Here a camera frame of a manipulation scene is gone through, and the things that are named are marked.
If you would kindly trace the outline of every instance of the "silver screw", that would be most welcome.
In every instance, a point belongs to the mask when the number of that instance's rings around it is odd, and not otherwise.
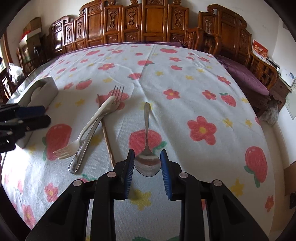
[[[179,177],[181,177],[181,178],[187,178],[188,177],[188,174],[186,172],[180,172],[179,173]]]
[[[221,182],[220,180],[215,180],[213,183],[214,183],[214,185],[217,186],[217,187],[222,186],[222,182]]]
[[[107,174],[108,177],[116,177],[116,172],[108,172]]]
[[[75,180],[73,182],[73,185],[76,186],[76,187],[80,186],[81,184],[82,184],[82,181],[81,180]]]

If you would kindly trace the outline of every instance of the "plastic bag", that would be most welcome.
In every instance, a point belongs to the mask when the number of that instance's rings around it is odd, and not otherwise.
[[[273,126],[277,122],[278,116],[279,108],[277,101],[275,99],[271,99],[268,102],[266,111],[259,117],[259,120],[266,121],[269,125]]]
[[[8,65],[9,65],[9,74],[11,75],[12,82],[15,85],[17,85],[25,78],[22,68],[19,66],[15,66],[13,63],[9,63]]]

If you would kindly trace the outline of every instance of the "yellow flower center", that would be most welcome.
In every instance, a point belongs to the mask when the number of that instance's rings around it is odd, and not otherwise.
[[[201,134],[206,134],[207,133],[207,129],[204,127],[200,127],[200,133]]]

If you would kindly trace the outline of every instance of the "utensil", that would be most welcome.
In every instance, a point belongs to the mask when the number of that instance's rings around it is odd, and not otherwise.
[[[159,172],[161,168],[161,162],[158,156],[155,155],[148,146],[149,114],[150,104],[146,102],[144,105],[146,144],[145,149],[138,156],[136,156],[134,163],[137,171],[143,176],[153,177]]]
[[[101,105],[101,107],[97,110],[97,112],[94,114],[94,116],[90,119],[90,121],[86,124],[86,126],[82,129],[82,131],[80,132],[78,138],[73,141],[71,144],[69,144],[68,146],[61,148],[57,151],[54,151],[54,154],[59,158],[59,159],[65,159],[68,158],[70,156],[73,156],[77,153],[77,151],[79,150],[80,144],[81,144],[81,138],[83,136],[83,134],[85,133],[85,131],[96,121],[96,119],[101,116],[103,113],[105,113],[105,109],[110,108],[112,105],[116,105],[117,107],[120,104],[120,99],[122,98],[122,94],[123,94],[123,89],[121,92],[121,95],[119,97],[119,93],[121,90],[115,90],[116,86],[114,87],[111,96],[105,100],[105,102]]]
[[[103,117],[111,112],[114,112],[117,110],[119,104],[120,104],[120,101],[121,101],[121,97],[122,97],[122,94],[120,96],[120,99],[115,103],[115,104],[112,104],[108,107],[106,107],[104,109],[104,111],[102,112],[101,116],[95,121],[95,123],[93,124],[92,128],[90,129],[89,133],[87,134],[87,137],[85,138],[84,142],[82,143],[82,145],[80,146],[79,150],[77,151],[77,153],[75,154],[73,160],[71,161],[69,167],[68,167],[68,170],[69,172],[71,173],[75,173],[78,171],[78,169],[80,168],[81,166],[81,163],[82,163],[82,160],[84,158],[84,155],[86,153],[86,150],[87,150],[87,147],[91,141],[91,138],[92,136],[94,135],[98,125],[100,124],[101,120],[103,119]]]

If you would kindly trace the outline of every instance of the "fork handle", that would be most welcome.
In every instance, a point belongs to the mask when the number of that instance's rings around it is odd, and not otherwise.
[[[86,124],[86,126],[82,129],[78,136],[78,140],[81,140],[81,137],[83,134],[86,132],[86,130],[96,121],[96,119],[102,114],[104,111],[105,107],[115,101],[116,97],[115,96],[110,96],[108,99],[105,100],[105,102],[101,105],[101,107],[96,111],[94,116],[89,120],[89,122]]]
[[[92,136],[94,135],[98,125],[100,124],[101,120],[103,119],[103,115],[100,116],[94,123],[94,125],[92,126],[92,128],[90,129],[89,133],[87,134],[87,137],[85,138],[84,142],[82,143],[82,145],[80,146],[79,150],[77,151],[77,153],[75,154],[73,160],[71,161],[68,170],[71,173],[75,173],[78,171],[78,169],[81,166],[83,157],[86,153],[87,147],[89,146],[89,143],[91,141]]]

